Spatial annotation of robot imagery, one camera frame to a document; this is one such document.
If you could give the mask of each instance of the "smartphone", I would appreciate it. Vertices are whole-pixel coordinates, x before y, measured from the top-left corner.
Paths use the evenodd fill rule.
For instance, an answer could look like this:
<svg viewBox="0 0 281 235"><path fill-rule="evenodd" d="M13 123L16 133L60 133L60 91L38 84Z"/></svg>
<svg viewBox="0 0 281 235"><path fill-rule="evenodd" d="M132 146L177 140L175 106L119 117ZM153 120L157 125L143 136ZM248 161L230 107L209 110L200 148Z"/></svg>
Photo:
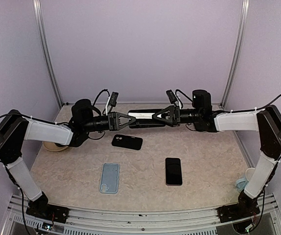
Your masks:
<svg viewBox="0 0 281 235"><path fill-rule="evenodd" d="M140 150L142 138L125 135L115 135L112 140L112 146Z"/></svg>
<svg viewBox="0 0 281 235"><path fill-rule="evenodd" d="M165 159L166 185L182 185L181 160L179 158Z"/></svg>

